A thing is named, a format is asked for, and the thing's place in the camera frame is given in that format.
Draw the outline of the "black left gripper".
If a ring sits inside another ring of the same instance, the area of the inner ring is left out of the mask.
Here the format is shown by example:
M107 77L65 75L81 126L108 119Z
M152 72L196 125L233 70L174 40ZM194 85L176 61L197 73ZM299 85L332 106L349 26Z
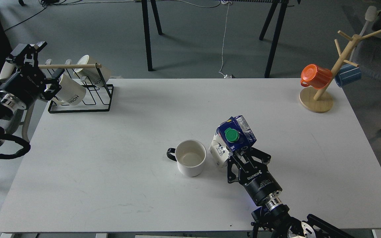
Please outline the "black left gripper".
M60 78L65 69L56 69L48 78L38 66L38 52L47 44L45 41L34 45L19 44L20 52L6 57L4 67L16 71L0 86L0 104L5 107L30 107L37 99L53 99L61 90Z

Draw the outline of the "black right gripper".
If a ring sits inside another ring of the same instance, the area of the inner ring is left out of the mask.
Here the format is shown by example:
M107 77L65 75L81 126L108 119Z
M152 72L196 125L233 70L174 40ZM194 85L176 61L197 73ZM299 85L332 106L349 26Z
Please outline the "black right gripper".
M242 185L256 206L260 207L282 192L282 187L268 171L271 155L251 147L227 161L227 182Z

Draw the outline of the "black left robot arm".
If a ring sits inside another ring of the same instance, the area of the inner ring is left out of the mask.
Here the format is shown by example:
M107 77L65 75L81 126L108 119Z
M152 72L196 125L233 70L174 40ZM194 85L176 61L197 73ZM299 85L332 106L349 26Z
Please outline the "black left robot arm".
M29 109L36 100L51 100L62 88L60 76L64 69L57 69L51 77L46 77L38 66L38 53L47 42L19 44L6 58L9 67L9 78L0 86L0 120L10 120L18 110ZM13 141L22 146L15 154L0 154L0 159L19 158L30 151L30 143L21 137L6 132L0 126L0 146L5 141Z

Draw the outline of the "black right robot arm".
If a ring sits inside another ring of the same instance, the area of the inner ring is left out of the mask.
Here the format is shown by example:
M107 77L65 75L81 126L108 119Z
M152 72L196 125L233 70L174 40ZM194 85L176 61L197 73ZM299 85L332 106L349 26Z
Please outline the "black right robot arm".
M351 235L313 214L298 220L279 198L281 186L268 169L271 155L256 148L230 152L227 159L227 182L238 182L249 194L257 209L252 212L252 237L259 229L271 232L272 238L350 238Z

